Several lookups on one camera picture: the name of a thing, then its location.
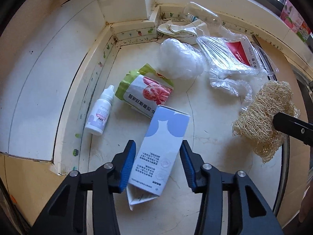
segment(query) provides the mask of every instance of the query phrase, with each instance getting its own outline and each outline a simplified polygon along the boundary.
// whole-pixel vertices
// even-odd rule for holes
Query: metal screw
[[[103,166],[105,169],[112,169],[113,168],[113,164],[112,163],[106,163]]]
[[[203,164],[202,167],[204,169],[212,169],[212,165],[211,164]]]
[[[78,171],[77,171],[77,170],[72,170],[72,171],[69,173],[69,175],[70,175],[71,177],[76,177],[76,176],[78,175]]]
[[[242,177],[242,178],[244,178],[247,175],[243,170],[239,170],[237,174],[239,177]]]

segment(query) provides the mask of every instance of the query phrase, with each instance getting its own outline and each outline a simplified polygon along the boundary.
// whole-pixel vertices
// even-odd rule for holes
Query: loofah sponge
[[[282,145],[284,135],[273,127],[273,117],[284,112],[297,118],[300,111],[292,103],[292,91],[288,82],[268,81],[257,93],[248,110],[233,124],[233,134],[251,139],[254,152],[263,163],[270,161]]]

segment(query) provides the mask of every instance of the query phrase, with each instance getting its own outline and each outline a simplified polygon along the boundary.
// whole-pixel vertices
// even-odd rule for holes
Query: bottle label
[[[91,114],[89,115],[87,124],[95,126],[103,131],[104,126],[108,120],[110,110],[107,107],[101,105],[95,111],[96,112],[92,110]]]
[[[195,16],[193,16],[193,15],[191,15],[191,14],[188,14],[188,15],[187,15],[187,20],[188,20],[190,23],[196,21],[197,19],[198,19],[197,17],[195,17]]]

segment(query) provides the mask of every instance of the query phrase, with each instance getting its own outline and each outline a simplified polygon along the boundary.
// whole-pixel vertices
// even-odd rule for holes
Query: white plastic bottle
[[[100,98],[95,102],[85,125],[85,130],[94,135],[102,135],[108,120],[114,96],[114,86],[104,89]]]

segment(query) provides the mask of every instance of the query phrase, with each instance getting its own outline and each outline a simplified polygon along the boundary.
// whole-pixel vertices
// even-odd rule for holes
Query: white box
[[[186,113],[158,105],[130,173],[126,188],[130,209],[161,195],[189,118]]]

